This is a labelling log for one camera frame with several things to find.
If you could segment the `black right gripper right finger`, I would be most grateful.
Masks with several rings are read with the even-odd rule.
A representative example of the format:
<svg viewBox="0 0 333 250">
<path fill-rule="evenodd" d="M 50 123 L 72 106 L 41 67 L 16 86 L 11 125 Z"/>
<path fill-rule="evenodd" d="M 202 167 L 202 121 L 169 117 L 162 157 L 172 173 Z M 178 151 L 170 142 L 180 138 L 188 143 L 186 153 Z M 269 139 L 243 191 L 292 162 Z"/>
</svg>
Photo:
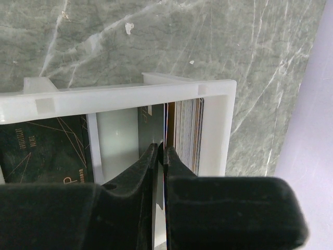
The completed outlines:
<svg viewBox="0 0 333 250">
<path fill-rule="evenodd" d="M 188 195 L 185 185 L 196 176 L 183 164 L 173 146 L 160 144 L 159 163 L 163 166 L 167 249 L 185 249 L 186 238 L 182 233 L 185 224 L 183 203 Z"/>
</svg>

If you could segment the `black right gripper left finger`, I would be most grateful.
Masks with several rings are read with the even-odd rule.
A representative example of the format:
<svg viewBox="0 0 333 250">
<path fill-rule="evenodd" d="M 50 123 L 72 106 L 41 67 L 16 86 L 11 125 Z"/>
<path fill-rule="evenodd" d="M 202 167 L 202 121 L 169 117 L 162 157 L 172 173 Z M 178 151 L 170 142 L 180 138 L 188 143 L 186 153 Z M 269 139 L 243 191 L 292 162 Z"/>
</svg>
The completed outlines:
<svg viewBox="0 0 333 250">
<path fill-rule="evenodd" d="M 152 143 L 138 161 L 103 185 L 106 249 L 153 249 L 157 173 L 158 146 Z"/>
</svg>

